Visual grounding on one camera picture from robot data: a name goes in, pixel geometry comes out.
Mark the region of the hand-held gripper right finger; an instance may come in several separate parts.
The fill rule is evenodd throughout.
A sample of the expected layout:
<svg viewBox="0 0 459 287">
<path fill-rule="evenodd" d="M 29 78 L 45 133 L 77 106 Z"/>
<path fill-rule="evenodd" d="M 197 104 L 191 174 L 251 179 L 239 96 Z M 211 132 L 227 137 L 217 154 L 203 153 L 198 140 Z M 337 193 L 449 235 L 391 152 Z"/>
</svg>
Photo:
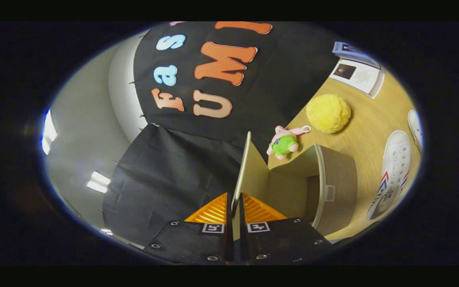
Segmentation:
<svg viewBox="0 0 459 287">
<path fill-rule="evenodd" d="M 241 194 L 239 208 L 241 254 L 248 265 L 310 264 L 333 250 L 301 217 L 287 218 L 247 194 Z"/>
</svg>

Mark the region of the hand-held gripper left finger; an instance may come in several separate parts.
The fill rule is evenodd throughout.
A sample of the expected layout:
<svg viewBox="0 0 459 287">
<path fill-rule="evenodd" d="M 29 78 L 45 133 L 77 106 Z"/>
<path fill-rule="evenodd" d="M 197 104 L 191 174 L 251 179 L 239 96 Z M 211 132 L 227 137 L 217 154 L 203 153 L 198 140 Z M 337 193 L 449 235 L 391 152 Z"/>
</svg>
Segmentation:
<svg viewBox="0 0 459 287">
<path fill-rule="evenodd" d="M 225 265 L 233 258 L 233 232 L 224 193 L 184 220 L 171 220 L 144 253 L 172 265 Z"/>
</svg>

